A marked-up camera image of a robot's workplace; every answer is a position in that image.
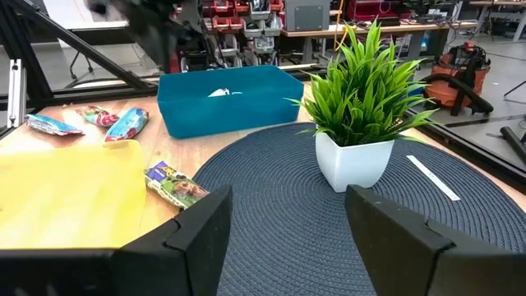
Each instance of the snack bag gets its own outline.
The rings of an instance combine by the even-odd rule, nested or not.
[[[208,194],[184,173],[170,168],[163,161],[145,170],[145,180],[146,185],[162,198],[184,210]]]
[[[71,134],[84,134],[83,131],[69,124],[61,123],[58,120],[43,115],[28,114],[27,126],[50,135],[66,136]]]
[[[104,141],[131,139],[141,131],[147,122],[148,112],[141,108],[131,108],[109,128]]]
[[[99,127],[111,127],[118,120],[116,114],[111,114],[97,106],[86,106],[77,109],[76,112],[89,123],[93,123]]]

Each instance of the blue plastic bin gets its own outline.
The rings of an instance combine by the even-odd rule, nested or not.
[[[217,89],[231,95],[209,97]],[[178,139],[293,122],[299,107],[284,98],[302,97],[303,83],[275,66],[164,75],[157,96],[168,133]]]

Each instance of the woven mat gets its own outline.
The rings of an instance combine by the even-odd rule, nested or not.
[[[313,127],[272,127],[233,143],[195,179],[233,185],[233,220],[218,295],[374,295],[353,242],[344,193],[318,169]],[[460,201],[451,201],[406,157],[414,155]],[[526,252],[526,214],[496,185],[434,147],[396,141],[372,188],[454,229],[513,252]]]

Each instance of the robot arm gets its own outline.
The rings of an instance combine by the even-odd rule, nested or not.
[[[201,0],[88,0],[88,8],[106,15],[114,6],[127,18],[131,37],[165,72],[170,71],[170,58],[177,45],[203,38]],[[182,4],[177,20],[172,18],[175,4]]]

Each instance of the yellow tray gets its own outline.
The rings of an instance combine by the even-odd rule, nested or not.
[[[121,247],[145,195],[137,141],[0,155],[0,249]]]

